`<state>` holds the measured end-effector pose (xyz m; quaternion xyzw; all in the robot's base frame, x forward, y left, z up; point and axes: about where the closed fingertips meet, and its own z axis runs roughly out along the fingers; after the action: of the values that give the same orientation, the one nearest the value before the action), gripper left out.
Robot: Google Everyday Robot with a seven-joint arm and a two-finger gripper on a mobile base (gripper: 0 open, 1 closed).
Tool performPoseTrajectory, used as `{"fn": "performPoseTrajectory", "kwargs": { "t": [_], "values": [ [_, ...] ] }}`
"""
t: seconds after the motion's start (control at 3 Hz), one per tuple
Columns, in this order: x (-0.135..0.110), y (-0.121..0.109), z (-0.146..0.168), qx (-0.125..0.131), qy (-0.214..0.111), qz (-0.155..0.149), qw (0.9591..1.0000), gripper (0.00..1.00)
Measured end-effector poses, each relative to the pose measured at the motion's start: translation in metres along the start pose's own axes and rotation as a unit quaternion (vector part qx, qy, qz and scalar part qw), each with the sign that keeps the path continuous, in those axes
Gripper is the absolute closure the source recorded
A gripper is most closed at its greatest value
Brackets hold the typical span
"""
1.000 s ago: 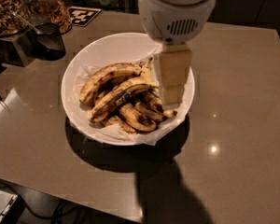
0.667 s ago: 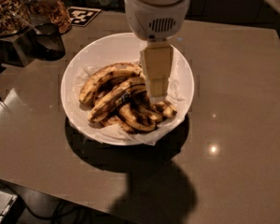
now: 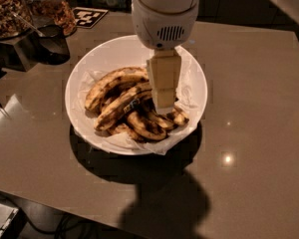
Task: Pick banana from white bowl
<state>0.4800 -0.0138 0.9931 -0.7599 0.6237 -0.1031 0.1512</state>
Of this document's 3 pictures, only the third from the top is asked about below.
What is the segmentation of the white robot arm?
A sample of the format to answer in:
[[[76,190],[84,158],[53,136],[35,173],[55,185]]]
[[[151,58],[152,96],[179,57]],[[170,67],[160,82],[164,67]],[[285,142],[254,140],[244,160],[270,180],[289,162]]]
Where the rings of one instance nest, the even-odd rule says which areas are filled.
[[[199,0],[132,0],[136,34],[153,50],[147,70],[152,101],[160,114],[174,107],[181,68],[176,47],[188,39],[198,9]]]

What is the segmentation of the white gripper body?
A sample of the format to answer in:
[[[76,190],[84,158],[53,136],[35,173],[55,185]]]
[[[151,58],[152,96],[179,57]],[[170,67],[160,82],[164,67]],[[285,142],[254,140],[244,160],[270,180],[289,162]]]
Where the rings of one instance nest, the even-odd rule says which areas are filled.
[[[184,43],[198,13],[198,2],[133,0],[132,18],[140,41],[148,48],[170,50]]]

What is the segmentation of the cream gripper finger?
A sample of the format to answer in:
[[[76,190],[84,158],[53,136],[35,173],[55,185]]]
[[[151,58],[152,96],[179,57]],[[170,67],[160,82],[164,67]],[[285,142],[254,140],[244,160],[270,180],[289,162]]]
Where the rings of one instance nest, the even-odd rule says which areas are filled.
[[[181,56],[175,49],[155,50],[147,60],[152,101],[158,114],[170,113],[176,99]]]

